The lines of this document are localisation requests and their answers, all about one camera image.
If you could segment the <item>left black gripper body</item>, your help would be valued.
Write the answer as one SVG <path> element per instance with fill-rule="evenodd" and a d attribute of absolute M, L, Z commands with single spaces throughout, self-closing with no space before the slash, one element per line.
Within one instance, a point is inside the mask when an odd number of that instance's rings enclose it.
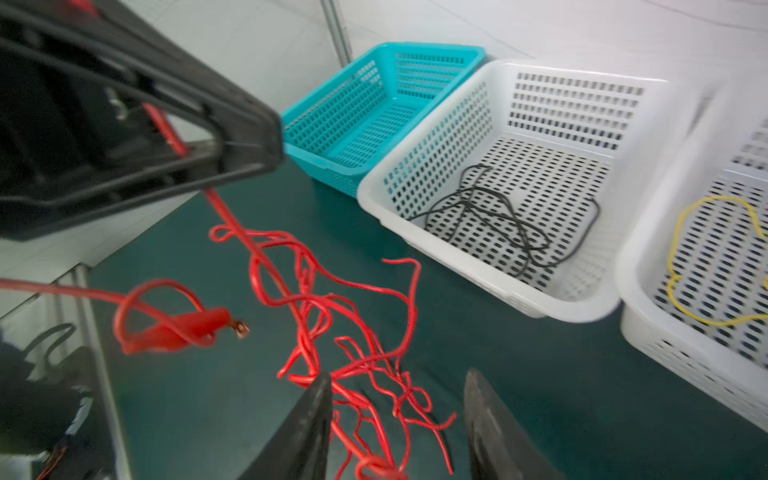
<path fill-rule="evenodd" d="M 170 152 L 153 107 L 1 47 L 1 194 Z"/>

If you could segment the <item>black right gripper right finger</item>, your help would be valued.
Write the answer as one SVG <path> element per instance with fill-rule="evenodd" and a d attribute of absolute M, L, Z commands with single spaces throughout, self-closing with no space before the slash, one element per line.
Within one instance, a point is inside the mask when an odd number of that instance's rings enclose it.
<path fill-rule="evenodd" d="M 562 479 L 482 373 L 465 378 L 464 418 L 474 479 Z"/>

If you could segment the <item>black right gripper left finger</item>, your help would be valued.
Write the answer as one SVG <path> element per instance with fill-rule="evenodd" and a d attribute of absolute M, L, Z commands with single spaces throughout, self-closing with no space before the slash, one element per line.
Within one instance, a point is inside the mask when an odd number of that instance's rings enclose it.
<path fill-rule="evenodd" d="M 320 373 L 239 479 L 325 479 L 332 395 L 330 375 Z"/>

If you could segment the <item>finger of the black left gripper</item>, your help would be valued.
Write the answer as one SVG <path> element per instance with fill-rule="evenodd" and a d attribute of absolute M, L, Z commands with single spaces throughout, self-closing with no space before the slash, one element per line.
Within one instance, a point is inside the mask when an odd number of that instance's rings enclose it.
<path fill-rule="evenodd" d="M 224 161 L 280 162 L 280 116 L 121 1 L 4 1 L 1 47 L 206 131 Z"/>
<path fill-rule="evenodd" d="M 269 174 L 282 162 L 281 141 L 208 140 L 191 142 L 188 148 L 185 157 L 159 154 L 137 164 L 3 192 L 1 236 L 36 239 L 181 194 Z"/>

